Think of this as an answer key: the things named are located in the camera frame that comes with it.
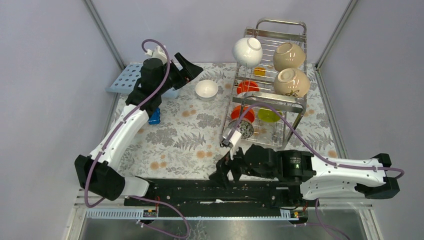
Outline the white bowl front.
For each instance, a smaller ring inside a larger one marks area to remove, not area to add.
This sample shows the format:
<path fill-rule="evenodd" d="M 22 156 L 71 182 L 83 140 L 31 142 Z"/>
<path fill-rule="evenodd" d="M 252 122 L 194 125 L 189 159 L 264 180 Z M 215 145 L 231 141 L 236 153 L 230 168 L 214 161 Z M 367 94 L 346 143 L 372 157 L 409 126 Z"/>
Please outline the white bowl front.
<path fill-rule="evenodd" d="M 195 86 L 196 96 L 203 101 L 211 101 L 218 94 L 219 86 L 212 80 L 201 80 Z"/>

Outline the white bowl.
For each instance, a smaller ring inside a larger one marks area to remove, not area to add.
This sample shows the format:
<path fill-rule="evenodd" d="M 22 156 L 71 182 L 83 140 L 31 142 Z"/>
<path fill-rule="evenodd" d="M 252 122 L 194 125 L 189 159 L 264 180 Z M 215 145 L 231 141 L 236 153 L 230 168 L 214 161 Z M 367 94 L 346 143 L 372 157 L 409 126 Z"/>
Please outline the white bowl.
<path fill-rule="evenodd" d="M 232 55 L 241 66 L 255 68 L 261 63 L 263 57 L 262 45 L 254 37 L 244 37 L 234 44 Z"/>
<path fill-rule="evenodd" d="M 219 86 L 212 80 L 201 80 L 195 86 L 196 96 L 203 101 L 211 101 L 218 94 Z"/>

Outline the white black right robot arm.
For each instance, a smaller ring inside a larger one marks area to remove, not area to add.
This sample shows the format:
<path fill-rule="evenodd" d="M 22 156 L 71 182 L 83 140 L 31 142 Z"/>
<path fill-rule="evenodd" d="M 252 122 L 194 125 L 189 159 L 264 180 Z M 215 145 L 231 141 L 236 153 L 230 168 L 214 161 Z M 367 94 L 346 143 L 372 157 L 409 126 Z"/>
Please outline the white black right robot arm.
<path fill-rule="evenodd" d="M 326 197 L 345 197 L 360 193 L 366 199 L 385 200 L 400 192 L 398 180 L 386 173 L 391 166 L 388 154 L 380 153 L 371 159 L 353 160 L 328 158 L 323 161 L 309 151 L 275 151 L 251 145 L 246 151 L 231 149 L 217 163 L 209 176 L 211 181 L 228 187 L 242 175 L 261 179 L 277 179 L 287 191 L 287 201 L 293 206 L 305 200 Z"/>

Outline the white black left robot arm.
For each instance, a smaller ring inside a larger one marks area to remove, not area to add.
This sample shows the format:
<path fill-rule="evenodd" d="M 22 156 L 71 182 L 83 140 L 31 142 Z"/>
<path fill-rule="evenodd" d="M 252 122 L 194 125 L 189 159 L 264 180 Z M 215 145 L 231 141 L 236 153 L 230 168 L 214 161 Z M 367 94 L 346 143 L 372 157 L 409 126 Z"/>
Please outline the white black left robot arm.
<path fill-rule="evenodd" d="M 158 58 L 146 59 L 136 65 L 132 73 L 137 77 L 132 82 L 133 90 L 125 101 L 125 106 L 110 132 L 87 156 L 79 155 L 75 170 L 81 188 L 84 189 L 84 202 L 92 208 L 88 194 L 94 193 L 102 200 L 114 201 L 119 196 L 135 196 L 144 206 L 152 204 L 155 192 L 150 183 L 141 177 L 124 177 L 117 172 L 119 162 L 136 133 L 148 123 L 162 103 L 162 95 L 170 90 L 178 90 L 194 80 L 203 68 L 191 63 L 180 53 L 175 54 L 178 62 L 163 63 Z"/>

